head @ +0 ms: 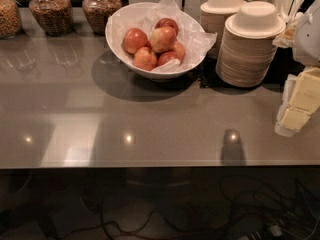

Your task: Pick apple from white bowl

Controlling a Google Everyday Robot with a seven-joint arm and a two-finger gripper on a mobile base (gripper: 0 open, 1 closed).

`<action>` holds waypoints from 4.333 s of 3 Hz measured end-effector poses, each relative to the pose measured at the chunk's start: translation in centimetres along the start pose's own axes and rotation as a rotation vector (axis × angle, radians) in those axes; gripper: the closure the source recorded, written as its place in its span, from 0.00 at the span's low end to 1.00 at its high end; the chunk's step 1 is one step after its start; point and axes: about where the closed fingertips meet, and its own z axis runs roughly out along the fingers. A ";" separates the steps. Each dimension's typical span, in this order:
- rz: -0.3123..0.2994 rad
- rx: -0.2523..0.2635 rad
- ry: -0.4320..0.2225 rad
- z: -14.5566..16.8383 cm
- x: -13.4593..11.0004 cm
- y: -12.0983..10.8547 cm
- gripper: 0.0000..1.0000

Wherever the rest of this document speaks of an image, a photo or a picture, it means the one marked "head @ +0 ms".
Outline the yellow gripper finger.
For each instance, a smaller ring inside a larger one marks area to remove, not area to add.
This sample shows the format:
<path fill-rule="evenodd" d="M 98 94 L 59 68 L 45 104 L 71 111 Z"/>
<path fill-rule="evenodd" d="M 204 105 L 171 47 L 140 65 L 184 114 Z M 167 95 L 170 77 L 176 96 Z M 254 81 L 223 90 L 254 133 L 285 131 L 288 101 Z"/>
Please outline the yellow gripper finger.
<path fill-rule="evenodd" d="M 284 117 L 286 108 L 289 105 L 289 99 L 292 95 L 295 83 L 296 83 L 297 77 L 295 75 L 289 74 L 285 84 L 284 84 L 284 89 L 283 89 L 283 94 L 282 94 L 282 104 L 279 107 L 277 116 L 276 116 L 276 123 L 274 126 L 274 131 L 276 134 L 283 136 L 283 137 L 293 137 L 295 134 L 294 130 L 290 130 L 286 128 L 282 123 L 281 120 Z"/>
<path fill-rule="evenodd" d="M 320 68 L 306 67 L 298 76 L 281 123 L 299 132 L 320 107 Z"/>

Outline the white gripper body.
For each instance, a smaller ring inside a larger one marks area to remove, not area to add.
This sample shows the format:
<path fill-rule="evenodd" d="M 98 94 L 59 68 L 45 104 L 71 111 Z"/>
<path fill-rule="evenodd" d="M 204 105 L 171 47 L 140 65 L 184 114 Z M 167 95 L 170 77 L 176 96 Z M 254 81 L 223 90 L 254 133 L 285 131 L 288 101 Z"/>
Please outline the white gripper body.
<path fill-rule="evenodd" d="M 305 66 L 320 66 L 320 0 L 299 18 L 293 38 L 293 58 Z"/>

